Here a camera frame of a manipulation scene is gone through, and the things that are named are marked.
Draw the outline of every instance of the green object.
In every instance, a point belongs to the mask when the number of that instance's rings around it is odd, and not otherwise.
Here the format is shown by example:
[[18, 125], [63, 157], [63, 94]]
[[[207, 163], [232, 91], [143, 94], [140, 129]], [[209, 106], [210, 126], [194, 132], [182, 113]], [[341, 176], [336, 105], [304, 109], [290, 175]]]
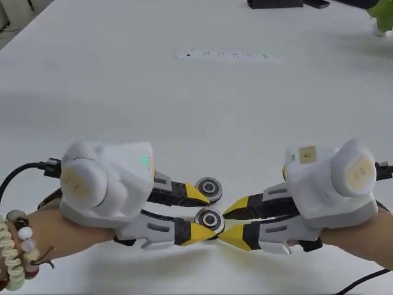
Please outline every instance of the green object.
[[144, 155], [143, 156], [143, 158], [142, 158], [142, 163], [143, 163], [143, 165], [145, 165], [145, 166], [149, 166], [149, 157], [148, 156], [146, 156], [146, 155]]
[[393, 1], [379, 0], [376, 6], [367, 9], [368, 14], [376, 19], [376, 27], [386, 33], [393, 29]]

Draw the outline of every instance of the power strip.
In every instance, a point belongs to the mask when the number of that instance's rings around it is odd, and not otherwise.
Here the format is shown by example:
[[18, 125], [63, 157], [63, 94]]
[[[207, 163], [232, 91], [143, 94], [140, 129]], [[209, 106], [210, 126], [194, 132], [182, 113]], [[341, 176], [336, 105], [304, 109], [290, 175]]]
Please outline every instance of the power strip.
[[174, 58], [185, 60], [222, 60], [243, 61], [250, 63], [279, 63], [275, 57], [267, 54], [241, 53], [234, 51], [194, 50], [190, 49], [182, 53], [175, 53]]

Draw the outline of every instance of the metal bearing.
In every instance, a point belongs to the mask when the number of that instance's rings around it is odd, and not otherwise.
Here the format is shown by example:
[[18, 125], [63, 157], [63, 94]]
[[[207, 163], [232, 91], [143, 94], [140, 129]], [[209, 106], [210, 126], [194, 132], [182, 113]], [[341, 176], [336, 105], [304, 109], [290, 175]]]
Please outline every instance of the metal bearing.
[[216, 235], [209, 240], [215, 240], [225, 230], [225, 220], [221, 212], [212, 207], [202, 208], [195, 216], [195, 223], [212, 230]]
[[216, 203], [222, 197], [222, 186], [221, 183], [212, 178], [205, 177], [199, 179], [195, 185], [196, 189], [203, 194], [206, 198], [209, 199], [210, 204]]

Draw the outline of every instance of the white table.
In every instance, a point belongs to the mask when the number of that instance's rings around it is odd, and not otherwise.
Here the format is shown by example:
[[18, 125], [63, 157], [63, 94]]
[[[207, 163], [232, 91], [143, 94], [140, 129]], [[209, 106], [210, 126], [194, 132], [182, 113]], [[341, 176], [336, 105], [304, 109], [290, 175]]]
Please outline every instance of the white table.
[[[371, 34], [368, 15], [335, 2], [323, 10], [244, 2], [55, 1], [0, 52], [0, 177], [61, 157], [78, 138], [148, 140], [173, 179], [220, 180], [224, 210], [282, 181], [292, 144], [358, 137], [377, 160], [392, 159], [393, 42]], [[191, 48], [268, 53], [281, 64], [173, 58]], [[33, 211], [57, 185], [25, 172], [1, 211]], [[375, 191], [387, 206], [392, 186]], [[328, 246], [283, 257], [220, 243], [148, 253], [107, 243], [56, 266], [19, 293], [321, 294], [379, 269]], [[354, 292], [387, 294], [391, 280]]]

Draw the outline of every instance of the yellow label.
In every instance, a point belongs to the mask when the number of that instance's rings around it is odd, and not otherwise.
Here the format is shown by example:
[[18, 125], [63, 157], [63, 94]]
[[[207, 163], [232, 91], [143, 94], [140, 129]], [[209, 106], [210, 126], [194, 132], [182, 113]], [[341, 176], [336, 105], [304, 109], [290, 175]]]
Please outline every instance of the yellow label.
[[90, 193], [84, 179], [77, 175], [72, 168], [65, 169], [61, 173], [60, 180], [63, 186], [77, 199], [83, 200]]
[[317, 162], [317, 150], [315, 146], [306, 146], [299, 149], [300, 165]]
[[345, 173], [345, 180], [348, 186], [354, 191], [361, 191], [365, 188], [367, 181], [375, 177], [374, 163], [365, 155], [360, 156]]

